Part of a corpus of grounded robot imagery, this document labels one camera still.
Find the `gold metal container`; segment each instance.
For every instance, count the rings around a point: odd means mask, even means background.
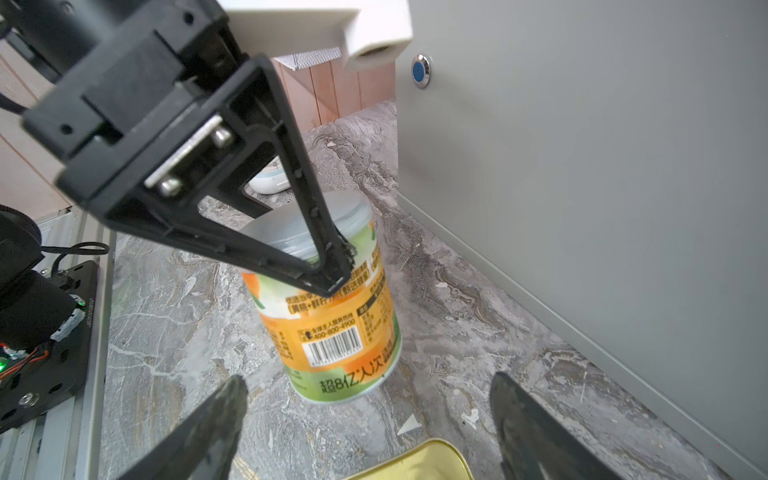
[[[392,460],[347,480],[473,480],[461,452],[441,439],[430,439]]]

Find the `barcode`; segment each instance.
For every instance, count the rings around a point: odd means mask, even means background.
[[[319,342],[304,343],[306,359],[311,366],[324,366],[350,357],[362,350],[357,326]]]

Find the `screw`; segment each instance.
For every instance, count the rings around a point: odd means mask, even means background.
[[[22,396],[18,400],[18,404],[20,406],[25,407],[26,409],[28,409],[29,407],[34,406],[35,403],[37,403],[39,399],[40,399],[40,395],[38,395],[37,393],[30,392],[30,393]]]
[[[219,125],[216,127],[216,130],[211,132],[210,139],[214,141],[214,145],[216,145],[216,148],[224,148],[227,145],[232,143],[232,140],[235,139],[235,137],[232,135],[232,132],[229,131],[227,127],[223,127]]]
[[[157,186],[157,190],[160,192],[160,195],[163,197],[176,197],[179,192],[181,192],[181,188],[184,186],[183,183],[181,183],[181,180],[179,180],[178,177],[174,177],[173,175],[167,175],[161,182],[160,185]]]

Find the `gray cabinet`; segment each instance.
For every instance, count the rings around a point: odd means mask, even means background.
[[[768,478],[768,2],[411,9],[404,208],[734,478]]]

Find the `wooden panel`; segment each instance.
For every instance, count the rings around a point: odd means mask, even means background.
[[[50,217],[70,204],[0,138],[0,204],[20,210],[34,220]]]
[[[285,76],[283,75],[282,64],[277,60],[275,60],[274,58],[270,58],[270,60],[272,61],[272,66],[275,68],[275,71],[277,72],[277,76],[280,77],[280,83],[283,84],[283,91],[288,91],[288,89],[286,88],[286,79],[285,79]]]
[[[336,89],[333,85],[333,72],[329,61],[310,67],[312,85],[315,88],[317,110],[320,123],[327,124],[339,119],[339,105],[336,104]]]
[[[281,65],[283,78],[286,82],[286,92],[290,99],[293,116],[301,133],[320,126],[320,113],[317,109],[315,90],[312,85],[312,74],[308,68],[293,71]]]
[[[53,88],[53,84],[45,80],[16,50],[5,40],[0,41],[0,62],[5,62],[8,68],[13,70],[26,85],[35,100],[42,98]]]
[[[360,103],[363,108],[371,107],[388,98],[395,97],[395,64],[387,64],[373,70],[361,71]]]
[[[344,70],[341,58],[332,60],[331,72],[333,73],[333,89],[336,92],[336,105],[339,107],[339,116],[353,114],[362,108],[360,103],[360,82],[357,72]]]
[[[37,101],[30,88],[22,83],[15,71],[10,69],[3,56],[0,56],[0,92],[26,107],[32,106]],[[54,181],[58,172],[63,168],[56,157],[22,129],[18,115],[0,110],[0,137],[5,139],[31,168],[35,169],[49,183]]]

